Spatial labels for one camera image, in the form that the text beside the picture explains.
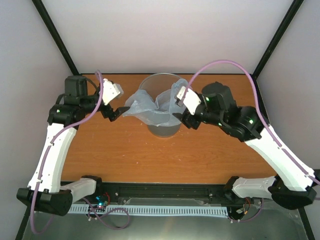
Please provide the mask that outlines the small electronics board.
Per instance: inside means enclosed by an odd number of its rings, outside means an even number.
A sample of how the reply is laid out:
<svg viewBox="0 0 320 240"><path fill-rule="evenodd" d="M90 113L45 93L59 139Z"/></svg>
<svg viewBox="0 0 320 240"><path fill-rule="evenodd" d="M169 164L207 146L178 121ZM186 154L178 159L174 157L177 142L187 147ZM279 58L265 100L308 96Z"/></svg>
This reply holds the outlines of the small electronics board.
<svg viewBox="0 0 320 240"><path fill-rule="evenodd" d="M97 204L94 206L96 211L104 211L110 205L111 199L107 192L95 197Z"/></svg>

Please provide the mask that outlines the black mounting rail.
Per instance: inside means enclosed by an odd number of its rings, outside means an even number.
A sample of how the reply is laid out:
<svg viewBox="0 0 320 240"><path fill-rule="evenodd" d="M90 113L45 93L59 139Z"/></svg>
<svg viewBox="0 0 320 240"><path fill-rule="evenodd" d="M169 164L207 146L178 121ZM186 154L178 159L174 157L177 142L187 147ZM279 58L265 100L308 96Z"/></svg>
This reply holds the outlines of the black mounting rail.
<svg viewBox="0 0 320 240"><path fill-rule="evenodd" d="M244 198L228 199L222 184L169 184L169 183L116 183L104 182L98 194L87 196L91 203L96 197L105 197L111 203L122 204L123 200L142 199L193 199L208 204L241 206L248 201Z"/></svg>

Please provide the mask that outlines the metal base plate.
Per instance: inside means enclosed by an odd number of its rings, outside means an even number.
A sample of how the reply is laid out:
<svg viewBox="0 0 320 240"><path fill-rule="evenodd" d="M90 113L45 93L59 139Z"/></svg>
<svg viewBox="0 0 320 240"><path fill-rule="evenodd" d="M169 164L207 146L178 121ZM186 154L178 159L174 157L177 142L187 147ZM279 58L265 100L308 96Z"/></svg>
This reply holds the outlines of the metal base plate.
<svg viewBox="0 0 320 240"><path fill-rule="evenodd" d="M286 211L265 201L250 208L249 221L204 216L132 216L130 225L112 230L84 214L55 217L48 229L34 235L26 212L17 240L313 240L305 210Z"/></svg>

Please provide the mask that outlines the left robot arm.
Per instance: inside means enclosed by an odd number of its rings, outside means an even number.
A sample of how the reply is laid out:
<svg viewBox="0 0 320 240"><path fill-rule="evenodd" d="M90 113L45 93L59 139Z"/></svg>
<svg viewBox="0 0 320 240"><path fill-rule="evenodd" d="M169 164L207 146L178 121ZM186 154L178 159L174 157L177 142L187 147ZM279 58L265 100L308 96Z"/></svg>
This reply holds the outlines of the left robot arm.
<svg viewBox="0 0 320 240"><path fill-rule="evenodd" d="M102 179L97 176L84 175L77 181L61 185L66 156L79 126L96 112L113 122L128 110L128 107L114 110L110 105L124 93L119 84L100 78L94 94L89 95L90 82L81 75L67 77L64 93L58 96L49 111L39 163L27 187L19 188L16 195L32 211L65 216L72 204L84 197L95 202L103 198Z"/></svg>

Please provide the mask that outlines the black enclosure frame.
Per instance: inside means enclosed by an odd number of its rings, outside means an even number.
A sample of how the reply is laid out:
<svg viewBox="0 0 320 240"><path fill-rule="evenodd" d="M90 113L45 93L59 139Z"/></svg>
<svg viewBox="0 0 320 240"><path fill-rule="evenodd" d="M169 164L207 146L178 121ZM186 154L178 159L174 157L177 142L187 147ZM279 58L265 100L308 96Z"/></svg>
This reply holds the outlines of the black enclosure frame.
<svg viewBox="0 0 320 240"><path fill-rule="evenodd" d="M75 64L74 64L74 62L73 62L73 60L72 60L72 58L71 58L71 56L70 56L70 54L68 52L63 40L61 39L61 37L60 37L60 35L59 35L55 25L54 25L49 13L47 12L47 9L46 9L45 5L43 4L43 2L40 1L40 0L35 0L33 2L33 4L34 4L35 8L37 9L39 15L41 16L44 24L46 25L49 33L51 34L53 40L55 41L58 49L60 50L60 52L62 54L62 56L64 57L68 67L70 68L70 70L72 72L71 76L82 76L78 72L78 70L77 70L77 68L76 68L76 66L75 66ZM259 104L259 90L256 87L256 80L257 80L257 77L262 72L264 66L266 65L267 61L271 57L272 52L276 48L277 44L279 43L280 39L284 35L285 31L287 30L289 24L293 20L294 16L296 15L296 13L299 10L299 8L301 7L301 5L302 5L302 1L300 1L300 0L295 0L295 1L292 2L292 4L290 5L288 11L286 12L286 14L285 14L285 16L283 18L281 24L279 25L278 29L276 30L272 40L270 41L267 49L265 50L262 58L260 59L256 69L254 70L253 74L247 74L247 78L248 78L248 80L249 80L249 82L251 84L253 95L254 95L255 105L253 107L256 109L257 114L258 114L259 118L261 118L261 121L262 121L262 123L263 123L263 125L265 127L271 126L271 124L270 124L268 118L264 114L262 114L262 112L261 112L260 104ZM99 79L104 79L100 71L97 71L95 73L95 75L96 75L96 78L98 79L98 81L99 81ZM192 90L190 85L187 85L185 87L186 87L186 89L191 89ZM94 114L89 116L87 118L87 120L84 121L84 123L87 122L89 119L91 119L93 116L94 116ZM316 180L316 185L315 186L317 186L319 183L320 183L320 179ZM36 229L36 226L35 226L35 212L37 212L37 211L32 211L31 207L28 207L28 209L30 211L29 221L30 221L31 231L34 234L38 234L39 231Z"/></svg>

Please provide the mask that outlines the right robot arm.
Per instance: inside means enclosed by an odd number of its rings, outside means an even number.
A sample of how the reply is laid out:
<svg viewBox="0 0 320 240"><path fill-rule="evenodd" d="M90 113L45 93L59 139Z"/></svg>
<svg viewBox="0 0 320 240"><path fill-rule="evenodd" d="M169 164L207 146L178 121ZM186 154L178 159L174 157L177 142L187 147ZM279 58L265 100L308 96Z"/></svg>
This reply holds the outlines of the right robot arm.
<svg viewBox="0 0 320 240"><path fill-rule="evenodd" d="M201 123L217 126L255 150L276 172L275 176L267 178L232 176L223 188L229 201L272 199L289 210L314 202L317 195L314 186L320 172L295 156L272 126L265 127L255 107L237 106L228 86L210 83L201 93L181 86L174 96L177 105L185 106L184 112L174 113L174 116L187 128L196 130Z"/></svg>

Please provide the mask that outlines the grey mesh trash bin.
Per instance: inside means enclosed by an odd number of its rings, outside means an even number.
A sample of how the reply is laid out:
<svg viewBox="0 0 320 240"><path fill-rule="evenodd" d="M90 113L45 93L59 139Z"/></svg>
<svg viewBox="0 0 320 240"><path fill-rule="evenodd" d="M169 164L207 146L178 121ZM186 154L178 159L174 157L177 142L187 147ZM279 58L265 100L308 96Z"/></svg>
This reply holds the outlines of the grey mesh trash bin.
<svg viewBox="0 0 320 240"><path fill-rule="evenodd" d="M157 137L167 138L173 136L180 129L179 123L173 123L175 119L169 113L171 100L171 88L181 77L172 73L156 73L145 78L139 86L145 90L157 105L157 113L154 113L155 124L148 123L148 130Z"/></svg>

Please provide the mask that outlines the translucent blue plastic bag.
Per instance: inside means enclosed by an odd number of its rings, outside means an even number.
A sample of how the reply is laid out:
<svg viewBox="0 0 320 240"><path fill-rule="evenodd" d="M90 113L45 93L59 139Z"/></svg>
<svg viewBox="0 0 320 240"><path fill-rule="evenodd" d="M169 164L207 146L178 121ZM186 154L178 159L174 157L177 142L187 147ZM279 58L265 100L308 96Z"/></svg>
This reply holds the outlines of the translucent blue plastic bag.
<svg viewBox="0 0 320 240"><path fill-rule="evenodd" d="M187 86L187 80L180 78L171 87L170 92L170 103L169 103L169 114L173 116L173 113L183 113L186 109L184 106L178 106L176 104L176 94L182 86ZM142 89L138 89L133 95L131 95L125 102L126 107L130 107L122 116L123 117L135 117L142 121L144 124L155 124L154 114L158 111L158 106L151 99L150 95ZM180 121L175 118L172 120L173 123L180 124Z"/></svg>

